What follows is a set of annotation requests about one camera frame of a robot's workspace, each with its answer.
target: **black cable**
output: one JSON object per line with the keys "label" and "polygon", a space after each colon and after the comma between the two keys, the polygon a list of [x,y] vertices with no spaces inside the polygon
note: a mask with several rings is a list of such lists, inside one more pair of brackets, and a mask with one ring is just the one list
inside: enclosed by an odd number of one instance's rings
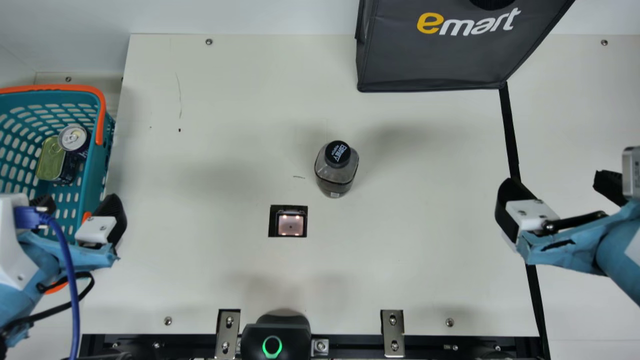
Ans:
{"label": "black cable", "polygon": [[[79,272],[76,273],[76,278],[81,278],[81,277],[88,277],[91,279],[91,281],[89,282],[89,285],[86,286],[86,288],[80,293],[80,295],[78,296],[79,300],[84,299],[84,297],[89,293],[89,291],[91,291],[91,289],[93,288],[93,285],[95,285],[95,279],[93,278],[93,276],[91,275],[90,272]],[[59,281],[57,281],[55,284],[50,285],[50,286],[42,286],[38,287],[38,290],[41,292],[45,292],[49,289],[52,289],[56,286],[62,285],[65,282],[67,282],[67,277],[62,277]],[[62,305],[58,305],[56,307],[52,307],[48,310],[42,311],[40,313],[37,314],[33,314],[33,315],[29,315],[29,316],[25,316],[23,318],[18,318],[15,319],[14,321],[6,324],[6,326],[3,329],[3,332],[11,332],[11,330],[13,330],[13,328],[15,328],[16,326],[20,326],[20,325],[24,325],[26,323],[29,324],[29,327],[33,326],[33,323],[36,321],[40,321],[42,319],[46,319],[52,315],[58,314],[63,312],[64,310],[67,310],[71,308],[71,302],[67,302],[65,304]]]}
{"label": "black cable", "polygon": [[[512,179],[520,182],[520,160],[518,159],[518,146],[516,144],[516,131],[513,126],[513,113],[511,112],[511,99],[509,98],[509,87],[507,83],[499,90],[500,108],[502,110],[502,124],[504,126],[504,140],[507,147],[507,161],[509,163],[509,175]],[[533,315],[536,319],[538,334],[542,354],[545,360],[551,360],[549,353],[549,341],[547,338],[547,325],[545,323],[545,310],[542,305],[542,294],[540,293],[540,282],[536,265],[526,265],[527,282],[529,283],[529,293],[533,305]]]}

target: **metal bracket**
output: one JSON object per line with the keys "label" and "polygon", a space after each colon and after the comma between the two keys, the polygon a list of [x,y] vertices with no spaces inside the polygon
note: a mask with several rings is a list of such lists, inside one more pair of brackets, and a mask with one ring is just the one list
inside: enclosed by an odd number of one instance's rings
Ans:
{"label": "metal bracket", "polygon": [[311,339],[311,357],[328,357],[329,339]]}
{"label": "metal bracket", "polygon": [[402,310],[380,310],[385,357],[404,357],[404,316]]}
{"label": "metal bracket", "polygon": [[216,331],[216,353],[214,359],[234,360],[240,330],[240,310],[218,312]]}

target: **can lid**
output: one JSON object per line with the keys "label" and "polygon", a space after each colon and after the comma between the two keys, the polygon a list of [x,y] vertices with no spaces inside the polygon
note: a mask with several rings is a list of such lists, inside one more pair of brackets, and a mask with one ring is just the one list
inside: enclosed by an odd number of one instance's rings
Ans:
{"label": "can lid", "polygon": [[71,124],[60,131],[58,143],[65,151],[74,151],[86,143],[86,138],[87,132],[83,126]]}
{"label": "can lid", "polygon": [[62,174],[66,152],[58,145],[58,137],[50,136],[42,142],[42,153],[36,167],[40,180],[55,181]]}
{"label": "can lid", "polygon": [[335,140],[326,145],[324,160],[333,168],[342,168],[349,163],[351,148],[346,142]]}

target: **black frame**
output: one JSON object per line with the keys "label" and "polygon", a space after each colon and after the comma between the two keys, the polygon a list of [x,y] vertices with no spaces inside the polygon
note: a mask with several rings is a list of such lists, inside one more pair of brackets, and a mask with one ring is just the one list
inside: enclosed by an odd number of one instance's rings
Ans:
{"label": "black frame", "polygon": [[[382,335],[314,335],[314,338],[329,339],[330,359],[385,359]],[[482,336],[405,336],[404,348],[407,359],[458,360],[477,359],[494,351],[498,345],[514,359],[539,359],[542,352],[539,338],[482,337]],[[191,358],[213,359],[216,335],[104,335],[87,334],[82,338],[80,356],[92,356],[114,343],[125,345],[141,343],[155,349],[160,359],[188,360]]]}
{"label": "black frame", "polygon": [[[504,137],[506,142],[509,173],[511,178],[520,180],[518,148],[516,146],[509,88],[505,83],[499,90]],[[404,337],[406,359],[477,359],[490,354],[495,346],[519,360],[550,360],[545,315],[538,282],[538,273],[533,265],[526,265],[527,280],[533,305],[539,337],[484,337],[484,336],[412,336]],[[382,335],[322,335],[314,338],[329,339],[330,359],[385,359]],[[142,343],[155,349],[161,359],[213,358],[216,348],[215,334],[86,334],[82,338],[80,356],[96,355],[103,348],[111,348],[114,343]]]}

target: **white tabletop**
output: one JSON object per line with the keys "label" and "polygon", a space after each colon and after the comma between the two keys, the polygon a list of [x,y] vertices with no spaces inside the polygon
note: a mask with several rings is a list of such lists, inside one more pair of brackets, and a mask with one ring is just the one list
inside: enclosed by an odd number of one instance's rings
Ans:
{"label": "white tabletop", "polygon": [[[244,325],[286,307],[315,333],[379,334],[380,309],[403,309],[407,334],[538,334],[522,259],[493,219],[509,175],[496,90],[361,94],[352,37],[206,38],[131,37],[107,183],[129,228],[83,332],[206,333],[221,308]],[[628,43],[550,37],[509,83],[523,180],[561,216],[615,210],[591,180],[640,143]],[[313,173],[336,139],[360,154],[337,200]],[[307,238],[268,238],[272,204],[308,206]],[[609,334],[640,338],[640,311],[609,279],[540,278],[550,335],[573,338],[558,313],[598,308],[582,320],[624,310]]]}

